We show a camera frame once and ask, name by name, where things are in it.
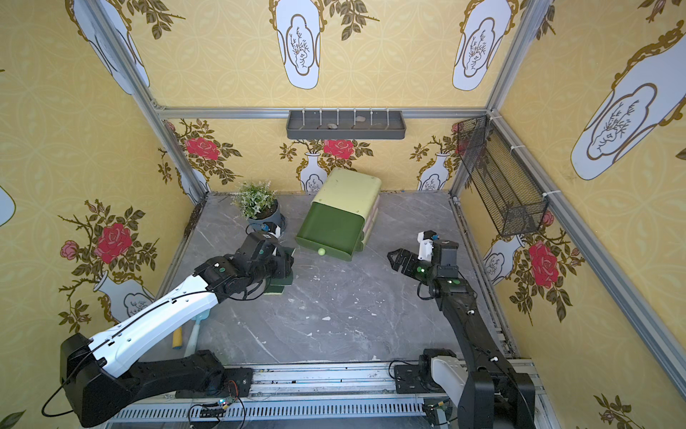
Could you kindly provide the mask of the green top drawer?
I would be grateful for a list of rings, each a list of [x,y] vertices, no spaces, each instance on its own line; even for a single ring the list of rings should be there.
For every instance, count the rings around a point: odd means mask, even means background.
[[[355,253],[366,247],[366,226],[370,215],[363,216],[313,202],[296,235],[296,243],[315,252],[323,250],[325,256],[350,262]]]

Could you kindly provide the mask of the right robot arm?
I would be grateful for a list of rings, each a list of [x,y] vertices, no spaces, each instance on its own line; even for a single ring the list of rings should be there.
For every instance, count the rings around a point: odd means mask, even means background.
[[[426,300],[436,302],[448,320],[466,366],[449,356],[430,359],[429,375],[457,408],[460,428],[534,428],[535,387],[530,375],[516,372],[485,325],[477,293],[459,270],[457,244],[440,242],[429,261],[409,250],[387,255],[391,268],[427,286]]]

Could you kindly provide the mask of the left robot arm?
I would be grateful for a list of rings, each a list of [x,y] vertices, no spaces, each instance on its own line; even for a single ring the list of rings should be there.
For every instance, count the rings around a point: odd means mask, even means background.
[[[252,232],[235,253],[208,259],[175,289],[118,325],[91,337],[67,338],[60,348],[59,390],[80,425],[101,425],[134,402],[172,391],[207,397],[244,393],[251,371],[226,368],[210,350],[162,361],[143,362],[141,357],[225,300],[256,300],[261,286],[290,285],[293,264],[293,248],[269,232]]]

